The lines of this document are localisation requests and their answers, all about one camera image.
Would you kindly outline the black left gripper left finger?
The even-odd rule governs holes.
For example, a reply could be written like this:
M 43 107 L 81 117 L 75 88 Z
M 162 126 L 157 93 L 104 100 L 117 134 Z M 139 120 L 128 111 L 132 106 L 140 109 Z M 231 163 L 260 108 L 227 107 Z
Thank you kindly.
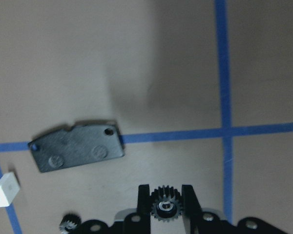
M 151 199 L 150 199 L 149 185 L 148 184 L 139 185 L 137 213 L 139 214 L 141 218 L 141 221 L 139 221 L 139 230 L 141 231 L 142 234 L 151 233 L 150 210 L 151 210 Z

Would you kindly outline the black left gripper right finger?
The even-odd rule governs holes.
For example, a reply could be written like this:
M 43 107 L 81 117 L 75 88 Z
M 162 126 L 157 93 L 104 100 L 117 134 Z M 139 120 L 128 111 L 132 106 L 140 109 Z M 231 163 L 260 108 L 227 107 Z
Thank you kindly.
M 187 234 L 199 234 L 202 208 L 192 185 L 182 185 L 182 218 Z

